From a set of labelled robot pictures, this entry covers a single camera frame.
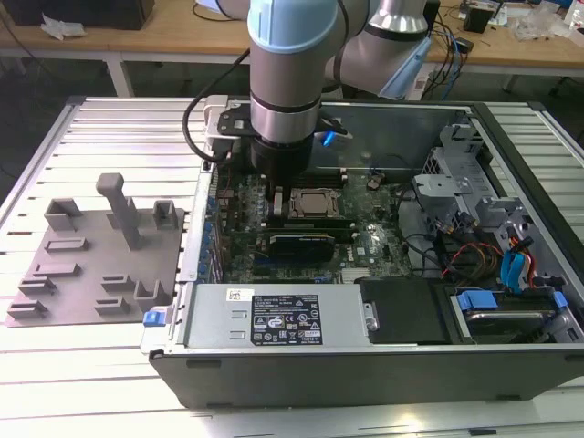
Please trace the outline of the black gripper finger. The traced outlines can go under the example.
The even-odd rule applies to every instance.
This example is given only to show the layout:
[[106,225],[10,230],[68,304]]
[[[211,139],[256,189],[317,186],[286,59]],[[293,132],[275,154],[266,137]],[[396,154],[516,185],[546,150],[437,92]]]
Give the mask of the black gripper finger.
[[271,224],[282,225],[287,220],[289,212],[289,190],[287,187],[275,187],[268,212]]

